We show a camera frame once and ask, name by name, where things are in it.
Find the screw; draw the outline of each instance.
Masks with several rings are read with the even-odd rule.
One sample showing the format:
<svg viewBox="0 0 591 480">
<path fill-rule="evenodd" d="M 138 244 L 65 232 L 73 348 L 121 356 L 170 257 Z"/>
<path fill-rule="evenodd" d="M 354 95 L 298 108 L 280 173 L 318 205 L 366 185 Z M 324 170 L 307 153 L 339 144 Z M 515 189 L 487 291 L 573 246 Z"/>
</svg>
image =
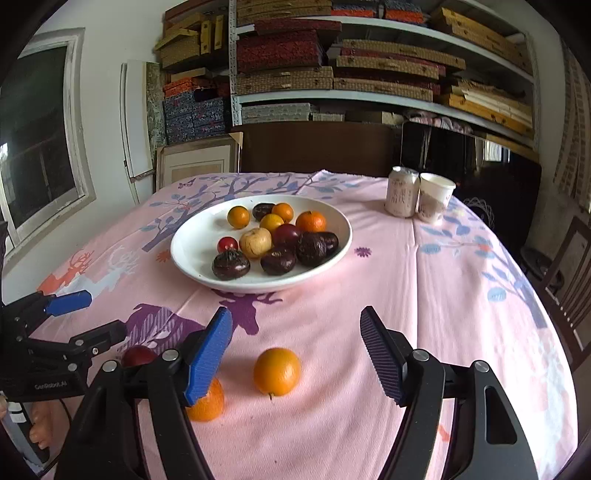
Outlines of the screw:
<svg viewBox="0 0 591 480">
<path fill-rule="evenodd" d="M 483 374 L 485 374 L 491 369 L 484 360 L 477 360 L 474 364 L 474 368 L 476 368 L 479 372 Z"/>
<path fill-rule="evenodd" d="M 103 364 L 103 372 L 112 372 L 117 368 L 117 362 L 115 360 L 107 360 Z"/>
<path fill-rule="evenodd" d="M 162 359 L 166 362 L 174 362 L 178 358 L 178 352 L 174 349 L 166 350 L 162 354 Z"/>
<path fill-rule="evenodd" d="M 413 351 L 413 357 L 415 360 L 418 360 L 419 362 L 426 362 L 427 360 L 429 360 L 428 352 L 421 349 Z"/>
</svg>

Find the stack of boxes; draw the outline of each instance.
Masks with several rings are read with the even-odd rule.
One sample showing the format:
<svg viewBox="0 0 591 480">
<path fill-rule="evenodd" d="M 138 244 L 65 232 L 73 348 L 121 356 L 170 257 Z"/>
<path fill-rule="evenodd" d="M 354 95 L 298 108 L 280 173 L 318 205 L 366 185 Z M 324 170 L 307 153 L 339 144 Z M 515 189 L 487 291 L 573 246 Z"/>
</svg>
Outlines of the stack of boxes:
<svg viewBox="0 0 591 480">
<path fill-rule="evenodd" d="M 204 77 L 187 77 L 165 86 L 169 145 L 224 134 L 231 127 L 229 99 L 216 96 L 218 91 L 215 82 Z"/>
</svg>

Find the red box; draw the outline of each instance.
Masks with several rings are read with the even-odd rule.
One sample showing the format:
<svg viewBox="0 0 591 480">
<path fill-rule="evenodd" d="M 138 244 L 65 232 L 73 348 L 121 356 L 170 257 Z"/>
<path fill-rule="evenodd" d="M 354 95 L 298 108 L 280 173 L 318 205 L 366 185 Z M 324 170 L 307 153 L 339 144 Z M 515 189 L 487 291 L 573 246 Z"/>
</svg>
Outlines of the red box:
<svg viewBox="0 0 591 480">
<path fill-rule="evenodd" d="M 241 38 L 236 43 L 241 73 L 281 67 L 318 67 L 324 51 L 315 30 L 290 31 Z"/>
</svg>

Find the window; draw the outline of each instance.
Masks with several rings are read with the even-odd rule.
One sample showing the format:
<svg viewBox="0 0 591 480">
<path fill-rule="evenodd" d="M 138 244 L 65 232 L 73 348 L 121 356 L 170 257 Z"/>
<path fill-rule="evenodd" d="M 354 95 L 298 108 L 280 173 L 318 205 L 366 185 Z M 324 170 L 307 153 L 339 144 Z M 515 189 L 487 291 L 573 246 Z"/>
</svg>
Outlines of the window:
<svg viewBox="0 0 591 480">
<path fill-rule="evenodd" d="M 15 252 L 95 198 L 80 121 L 83 32 L 35 36 L 0 87 L 0 208 Z"/>
</svg>

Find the window frame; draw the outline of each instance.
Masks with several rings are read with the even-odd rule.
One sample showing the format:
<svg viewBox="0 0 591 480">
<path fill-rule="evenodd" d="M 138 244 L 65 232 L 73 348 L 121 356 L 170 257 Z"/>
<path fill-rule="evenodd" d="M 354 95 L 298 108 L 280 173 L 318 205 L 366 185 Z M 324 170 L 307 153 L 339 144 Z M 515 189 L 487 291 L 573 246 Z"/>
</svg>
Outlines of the window frame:
<svg viewBox="0 0 591 480">
<path fill-rule="evenodd" d="M 80 64 L 84 31 L 84 28 L 69 28 L 35 35 L 18 57 L 20 59 L 52 48 L 67 48 L 64 64 L 63 115 L 74 188 L 54 199 L 15 228 L 4 191 L 4 182 L 0 179 L 0 210 L 8 222 L 8 235 L 13 246 L 10 252 L 7 251 L 4 271 L 9 270 L 56 226 L 96 200 L 86 157 L 80 112 Z"/>
</svg>

